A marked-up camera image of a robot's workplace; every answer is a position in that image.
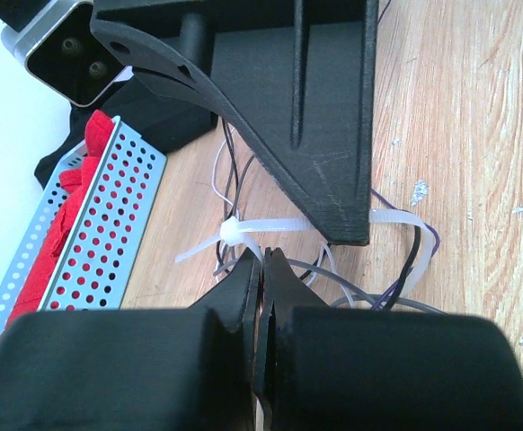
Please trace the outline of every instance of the cable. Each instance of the cable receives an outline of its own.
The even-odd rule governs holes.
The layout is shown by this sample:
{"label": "cable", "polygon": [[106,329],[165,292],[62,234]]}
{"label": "cable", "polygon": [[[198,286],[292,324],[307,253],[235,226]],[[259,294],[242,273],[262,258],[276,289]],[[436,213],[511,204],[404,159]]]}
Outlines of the cable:
{"label": "cable", "polygon": [[[317,258],[317,260],[315,261],[315,265],[317,267],[321,267],[322,266],[322,262],[324,261],[324,257],[325,257],[325,250],[324,250],[324,247],[322,247],[322,252],[319,253],[319,258]],[[312,272],[311,271],[306,271],[306,272],[304,272],[304,274],[308,274],[309,275],[309,274],[312,274]],[[309,280],[307,280],[306,286],[310,287],[314,283],[316,278],[317,278],[317,273],[314,272],[312,277]]]}
{"label": "cable", "polygon": [[402,294],[403,287],[405,286],[405,280],[409,276],[409,273],[412,270],[413,262],[417,257],[417,252],[420,250],[420,243],[421,228],[419,226],[415,226],[415,239],[413,240],[412,250],[410,251],[407,260],[403,265],[402,272],[397,279],[397,285],[395,286],[393,293],[391,293],[389,300],[386,302],[386,305],[384,305],[384,310],[391,310],[399,299],[399,296]]}
{"label": "cable", "polygon": [[[235,177],[235,190],[237,194],[237,190],[239,188],[239,179],[238,179],[238,173],[237,173],[237,162],[235,161],[235,145],[234,145],[234,138],[233,134],[235,132],[235,128],[232,128],[230,131],[229,125],[227,124],[227,121],[225,119],[222,119],[222,129],[224,130],[224,142],[222,142],[222,145],[217,150],[216,159],[214,160],[214,165],[212,167],[212,173],[211,173],[211,188],[214,190],[214,192],[224,199],[224,221],[227,220],[229,215],[227,215],[227,205],[232,206],[232,213],[237,212],[237,202],[236,199],[234,199],[234,202],[232,202],[228,198],[229,189],[231,187],[231,180],[232,180],[232,174]],[[229,172],[229,176],[226,183],[226,190],[225,193],[222,195],[216,186],[216,177],[217,177],[217,165],[219,163],[219,156],[221,155],[222,150],[224,149],[224,146],[227,146],[227,151],[229,152],[230,159],[231,159],[231,171]],[[219,268],[221,265],[224,264],[224,259],[222,252],[220,251],[220,243],[218,242],[216,244],[216,259],[217,259],[217,268]]]}
{"label": "cable", "polygon": [[222,119],[222,128],[224,129],[224,135],[226,136],[227,150],[229,151],[229,156],[232,159],[232,171],[234,172],[235,186],[237,187],[240,181],[238,179],[239,174],[237,173],[237,162],[235,161],[234,138],[232,137],[232,134],[229,131],[227,121],[225,121],[224,119]]}
{"label": "cable", "polygon": [[[238,261],[238,259],[230,260],[224,266],[220,267],[217,270],[217,272],[214,273],[214,276],[216,276],[217,274],[234,266],[237,261]],[[321,274],[322,276],[326,276],[326,277],[332,279],[336,283],[339,283],[340,285],[343,285],[344,287],[348,288],[351,292],[353,292],[359,298],[363,299],[364,301],[367,301],[368,303],[370,303],[372,305],[376,301],[369,294],[366,294],[363,290],[361,290],[359,287],[353,285],[345,278],[341,278],[337,274],[333,274],[331,271],[328,271],[327,269],[316,267],[315,265],[310,265],[309,263],[301,262],[301,261],[295,260],[295,259],[288,259],[288,262],[289,262],[289,265],[293,265],[294,267],[309,269],[312,272],[317,272],[318,274]]]}
{"label": "cable", "polygon": [[[338,273],[337,273],[337,268],[335,267],[335,258],[333,257],[332,251],[330,250],[330,248],[327,245],[325,245],[325,243],[322,244],[322,247],[324,248],[324,251],[327,253],[327,258],[330,260],[330,266],[332,267],[332,273],[337,276]],[[341,287],[341,291],[343,292],[345,297],[348,298],[350,307],[355,308],[356,304],[355,304],[355,301],[353,301],[353,298],[351,297],[351,292],[342,284],[340,284],[340,287]]]}
{"label": "cable", "polygon": [[381,23],[381,20],[384,19],[384,15],[386,14],[387,12],[387,9],[389,8],[389,5],[391,4],[392,0],[389,0],[386,4],[386,7],[384,7],[384,10],[381,11],[381,15],[379,15],[379,18],[377,19],[377,25],[379,25],[379,23]]}
{"label": "cable", "polygon": [[[379,299],[381,295],[375,295],[375,294],[369,294],[373,299]],[[360,299],[357,295],[353,295],[352,298],[355,301],[363,301],[363,299]],[[344,304],[348,303],[348,298],[345,296],[343,298],[338,299],[337,301],[334,301],[330,304],[330,307],[339,307]],[[420,310],[422,312],[434,312],[436,314],[447,314],[446,312],[442,312],[440,309],[432,307],[431,305],[427,305],[426,303],[420,303],[419,301],[413,301],[413,299],[407,299],[407,298],[399,298],[397,300],[397,303],[400,305],[403,305],[405,307],[410,307],[415,310]]]}
{"label": "cable", "polygon": [[[238,259],[234,259],[234,260],[227,262],[224,265],[224,267],[219,269],[219,271],[222,272],[224,269],[234,266],[235,263],[237,263],[237,261],[238,261]],[[308,263],[300,262],[300,261],[294,260],[294,259],[288,259],[288,262],[290,265],[300,267],[300,268],[307,268],[310,270],[310,272],[319,273],[325,277],[332,279],[335,282],[342,283],[345,287],[347,287],[351,292],[354,293],[354,295],[351,296],[351,299],[353,299],[354,301],[367,301],[367,302],[371,303],[370,301],[372,301],[372,300],[376,301],[381,297],[381,295],[378,295],[378,294],[366,294],[359,287],[350,283],[348,280],[333,274],[331,271],[328,271],[327,269],[316,267],[315,265],[310,265]],[[340,298],[337,301],[333,302],[330,306],[339,307],[340,305],[344,305],[347,302],[348,302],[348,298],[344,296],[343,298]],[[425,303],[420,303],[418,301],[413,301],[412,299],[399,298],[397,300],[397,303],[400,305],[404,305],[406,307],[411,307],[411,308],[414,308],[417,310],[421,310],[423,312],[435,312],[435,313],[439,313],[439,314],[446,314],[445,312],[442,312],[441,310],[434,308],[431,305],[427,305]]]}
{"label": "cable", "polygon": [[[332,244],[331,244],[330,242],[328,242],[328,243],[327,243],[327,246],[328,246],[328,247],[332,247]],[[314,264],[313,264],[313,265],[314,265],[315,267],[319,267],[319,266],[321,265],[321,262],[322,262],[322,260],[324,259],[324,257],[325,257],[325,250],[322,251],[322,254],[320,255],[319,258],[317,258],[317,259],[314,261]],[[308,277],[311,276],[311,275],[312,275],[312,271],[306,271],[306,272],[304,272],[301,276],[299,276],[299,279],[300,279],[301,281],[304,281],[306,278],[308,278]]]}
{"label": "cable", "polygon": [[[235,190],[235,199],[234,199],[234,205],[232,206],[232,210],[228,211],[228,208],[226,207],[226,205],[224,205],[224,221],[227,220],[231,216],[235,216],[235,217],[237,217],[239,219],[239,216],[238,216],[239,212],[238,212],[238,205],[237,205],[237,203],[238,203],[238,200],[239,200],[240,195],[242,193],[242,187],[244,185],[245,175],[249,171],[250,166],[252,165],[254,160],[255,160],[255,156],[252,155],[248,159],[248,161],[245,163],[244,170],[242,171],[242,175],[240,176],[240,179],[239,179],[239,182],[238,182],[238,186],[237,186],[237,188]],[[226,194],[229,193],[229,188],[230,188],[230,185],[231,185],[231,179],[232,179],[232,177],[231,177],[231,172],[230,172],[230,176],[229,176],[227,184],[226,184]],[[219,251],[219,243],[216,245],[216,257],[217,257],[218,268],[219,268],[219,266],[224,264],[224,259],[226,258],[226,252],[228,250],[232,254],[232,259],[235,259],[234,247],[229,247],[227,249],[224,249],[220,253],[220,251]]]}
{"label": "cable", "polygon": [[214,159],[214,165],[212,166],[212,170],[211,170],[211,188],[214,190],[214,193],[216,193],[220,198],[224,199],[224,202],[226,202],[226,204],[233,206],[234,202],[229,200],[229,198],[226,195],[222,195],[216,186],[217,165],[219,164],[219,157],[222,154],[222,150],[224,149],[224,146],[226,146],[226,145],[228,145],[228,147],[229,147],[229,142],[227,140],[227,136],[224,139],[224,142],[222,142],[222,144],[219,146],[219,149],[217,150],[217,153],[216,153],[216,158]]}
{"label": "cable", "polygon": [[[384,198],[378,191],[375,189],[371,189],[371,193],[378,198],[384,206],[390,208],[390,209],[398,209],[396,206],[394,206],[391,202],[389,202],[386,198]],[[435,256],[435,254],[438,252],[439,246],[441,245],[441,238],[439,237],[438,232],[431,226],[430,224],[425,224],[425,226],[431,231],[433,234],[433,237],[435,238],[435,243],[433,245],[433,249],[431,250],[431,257]],[[382,296],[377,300],[376,304],[373,306],[374,310],[377,310],[379,307],[381,307],[382,303],[385,303],[389,296],[393,293],[395,288],[397,287],[397,280],[394,281],[392,285],[389,286],[389,288],[382,294]]]}
{"label": "cable", "polygon": [[[375,189],[371,189],[371,194],[378,198],[384,206],[388,207],[389,209],[399,209],[395,205],[393,205],[391,202],[389,202],[386,198],[384,198],[381,193],[376,191]],[[433,228],[430,224],[425,224],[426,227],[431,231],[433,236],[435,237],[435,245],[433,246],[433,250],[431,251],[431,257],[435,256],[435,253],[438,252],[439,246],[441,245],[441,238],[439,237],[438,231]]]}

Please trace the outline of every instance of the mounting hole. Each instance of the mounting hole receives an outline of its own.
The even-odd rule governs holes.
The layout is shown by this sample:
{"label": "mounting hole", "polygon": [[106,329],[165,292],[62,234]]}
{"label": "mounting hole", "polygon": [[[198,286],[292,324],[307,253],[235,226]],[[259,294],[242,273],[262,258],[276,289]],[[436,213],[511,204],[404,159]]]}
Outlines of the mounting hole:
{"label": "mounting hole", "polygon": [[116,52],[119,52],[120,54],[129,54],[128,47],[122,45],[119,42],[110,42],[110,48],[112,48]]}
{"label": "mounting hole", "polygon": [[195,83],[194,79],[190,75],[190,70],[188,70],[188,67],[186,66],[178,66],[178,70],[184,75],[186,78],[190,79],[192,82]]}

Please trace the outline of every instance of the perforated metal plate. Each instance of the perforated metal plate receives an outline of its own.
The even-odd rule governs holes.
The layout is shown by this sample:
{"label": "perforated metal plate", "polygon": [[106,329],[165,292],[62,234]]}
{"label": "perforated metal plate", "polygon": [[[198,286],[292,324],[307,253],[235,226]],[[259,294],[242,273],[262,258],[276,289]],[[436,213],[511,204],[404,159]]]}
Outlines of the perforated metal plate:
{"label": "perforated metal plate", "polygon": [[41,310],[120,307],[166,158],[120,119],[114,121]]}
{"label": "perforated metal plate", "polygon": [[0,334],[4,331],[6,321],[30,273],[30,269],[40,252],[41,244],[46,238],[58,209],[67,198],[67,193],[60,187],[59,174],[68,169],[82,165],[85,154],[84,142],[77,145],[65,155],[56,166],[48,185],[44,189],[40,203],[20,246],[14,254],[10,267],[0,285]]}

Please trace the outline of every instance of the red cloth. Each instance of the red cloth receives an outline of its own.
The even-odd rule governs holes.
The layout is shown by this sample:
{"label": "red cloth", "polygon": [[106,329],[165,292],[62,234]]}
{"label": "red cloth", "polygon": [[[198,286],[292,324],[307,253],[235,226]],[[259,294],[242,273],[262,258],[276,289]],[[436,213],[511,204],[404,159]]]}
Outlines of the red cloth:
{"label": "red cloth", "polygon": [[70,196],[58,210],[48,230],[40,253],[8,318],[8,325],[21,314],[38,310],[113,128],[111,119],[100,110],[97,110],[88,121],[84,133],[87,156],[81,168],[60,174],[60,186],[70,193]]}

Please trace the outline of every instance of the wood grain surface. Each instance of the wood grain surface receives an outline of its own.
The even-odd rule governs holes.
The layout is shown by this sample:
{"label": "wood grain surface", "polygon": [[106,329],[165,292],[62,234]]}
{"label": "wood grain surface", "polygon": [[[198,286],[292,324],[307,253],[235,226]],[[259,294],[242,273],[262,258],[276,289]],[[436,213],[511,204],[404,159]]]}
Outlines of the wood grain surface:
{"label": "wood grain surface", "polygon": [[[393,0],[379,26],[376,84],[373,185],[442,238],[411,297],[495,321],[523,370],[523,0]],[[241,169],[250,151],[236,140]],[[173,260],[222,221],[210,187],[221,142],[218,128],[171,155],[125,307],[187,306],[216,283],[213,247]],[[228,169],[224,152],[220,188]],[[417,180],[429,193],[411,207]],[[239,207],[245,218],[300,214],[257,162]],[[317,233],[258,239],[304,261],[316,258],[322,240]],[[333,253],[342,276],[382,292],[411,243],[412,229],[373,225],[368,247]],[[314,288],[326,301],[341,297],[321,277]]]}

